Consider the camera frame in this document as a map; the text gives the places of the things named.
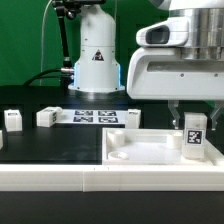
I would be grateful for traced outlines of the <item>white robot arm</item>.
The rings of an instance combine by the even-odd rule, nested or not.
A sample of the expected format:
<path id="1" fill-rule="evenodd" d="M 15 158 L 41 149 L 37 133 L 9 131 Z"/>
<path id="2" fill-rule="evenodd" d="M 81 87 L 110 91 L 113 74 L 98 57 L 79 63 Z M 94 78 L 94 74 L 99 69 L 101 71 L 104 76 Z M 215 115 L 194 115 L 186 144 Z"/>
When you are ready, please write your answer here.
<path id="1" fill-rule="evenodd" d="M 169 17 L 137 32 L 127 93 L 133 99 L 166 100 L 175 124 L 181 100 L 212 101 L 210 119 L 216 121 L 224 112 L 224 0 L 149 1 Z M 100 8 L 84 9 L 71 90 L 91 97 L 120 88 L 114 37 L 114 24 L 103 21 Z"/>

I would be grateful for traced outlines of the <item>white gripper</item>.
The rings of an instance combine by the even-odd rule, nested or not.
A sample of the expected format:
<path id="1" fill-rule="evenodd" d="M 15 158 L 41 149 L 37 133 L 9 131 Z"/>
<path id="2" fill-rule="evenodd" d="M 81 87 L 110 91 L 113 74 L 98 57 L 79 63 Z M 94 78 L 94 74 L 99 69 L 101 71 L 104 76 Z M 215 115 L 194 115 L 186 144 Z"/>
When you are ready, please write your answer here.
<path id="1" fill-rule="evenodd" d="M 178 100 L 224 100 L 224 28 L 215 18 L 196 22 L 187 16 L 142 28 L 129 63 L 127 93 L 133 99 L 169 100 L 179 128 Z M 224 112 L 215 101 L 212 129 Z"/>

